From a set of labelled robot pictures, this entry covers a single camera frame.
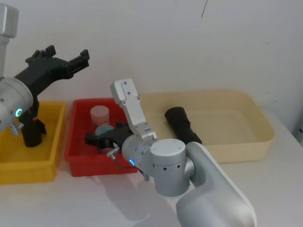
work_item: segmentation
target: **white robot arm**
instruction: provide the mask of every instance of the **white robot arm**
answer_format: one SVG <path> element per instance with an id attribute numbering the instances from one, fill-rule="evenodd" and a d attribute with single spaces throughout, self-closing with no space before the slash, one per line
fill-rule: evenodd
<path id="1" fill-rule="evenodd" d="M 177 216 L 183 227 L 257 226 L 249 200 L 202 144 L 157 140 L 146 122 L 132 79 L 115 81 L 111 91 L 134 133 L 123 143 L 123 157 L 142 172 L 145 180 L 154 177 L 155 188 L 163 196 L 184 194 L 189 181 L 196 187 L 177 203 Z"/>

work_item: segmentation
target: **plastic bin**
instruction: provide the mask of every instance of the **plastic bin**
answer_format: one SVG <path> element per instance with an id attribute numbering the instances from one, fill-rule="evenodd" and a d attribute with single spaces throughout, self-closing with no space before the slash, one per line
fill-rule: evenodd
<path id="1" fill-rule="evenodd" d="M 14 137 L 9 129 L 0 134 L 0 184 L 53 181 L 64 137 L 65 103 L 41 102 L 39 119 L 47 135 L 35 148 L 24 145 L 22 135 Z"/>
<path id="2" fill-rule="evenodd" d="M 136 173 L 136 168 L 118 169 L 112 159 L 105 154 L 99 154 L 94 146 L 85 144 L 88 131 L 94 133 L 95 126 L 90 119 L 90 110 L 96 105 L 109 108 L 110 124 L 115 126 L 117 121 L 126 122 L 123 110 L 112 98 L 82 99 L 73 103 L 70 132 L 67 140 L 65 159 L 70 164 L 72 176 L 92 176 Z M 121 154 L 117 154 L 120 166 L 131 167 Z"/>
<path id="3" fill-rule="evenodd" d="M 173 138 L 164 117 L 175 106 L 185 109 L 193 131 L 217 162 L 262 159 L 275 137 L 265 115 L 245 93 L 231 90 L 144 94 L 147 122 L 159 139 Z"/>

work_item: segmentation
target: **white table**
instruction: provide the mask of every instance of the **white table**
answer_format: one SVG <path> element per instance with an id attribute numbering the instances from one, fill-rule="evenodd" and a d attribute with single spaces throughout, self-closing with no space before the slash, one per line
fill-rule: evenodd
<path id="1" fill-rule="evenodd" d="M 223 164 L 253 204 L 259 227 L 303 227 L 303 148 L 271 113 L 276 131 L 258 162 Z M 140 174 L 71 177 L 61 161 L 55 182 L 0 186 L 3 227 L 180 227 L 178 198 L 158 195 Z"/>

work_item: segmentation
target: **yellow plastic tray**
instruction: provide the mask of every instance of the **yellow plastic tray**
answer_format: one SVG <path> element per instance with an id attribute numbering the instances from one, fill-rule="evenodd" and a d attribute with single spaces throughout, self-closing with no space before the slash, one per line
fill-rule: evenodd
<path id="1" fill-rule="evenodd" d="M 65 103 L 41 102 L 39 119 L 47 135 L 35 148 L 24 145 L 22 135 L 14 137 L 9 129 L 0 134 L 0 184 L 53 181 L 64 137 Z"/>
<path id="2" fill-rule="evenodd" d="M 245 93 L 231 90 L 144 94 L 141 106 L 159 139 L 173 138 L 164 117 L 175 106 L 185 109 L 191 128 L 217 162 L 262 159 L 275 133 L 267 118 Z"/>

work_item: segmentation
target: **beige plastic tray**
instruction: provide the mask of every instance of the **beige plastic tray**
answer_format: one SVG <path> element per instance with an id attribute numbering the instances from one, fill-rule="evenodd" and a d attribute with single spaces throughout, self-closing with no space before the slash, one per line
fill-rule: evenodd
<path id="1" fill-rule="evenodd" d="M 183 107 L 191 128 L 220 163 L 260 160 L 275 137 L 265 115 L 243 92 L 151 93 L 142 95 L 141 106 L 159 139 L 175 137 L 164 114 L 172 107 Z"/>

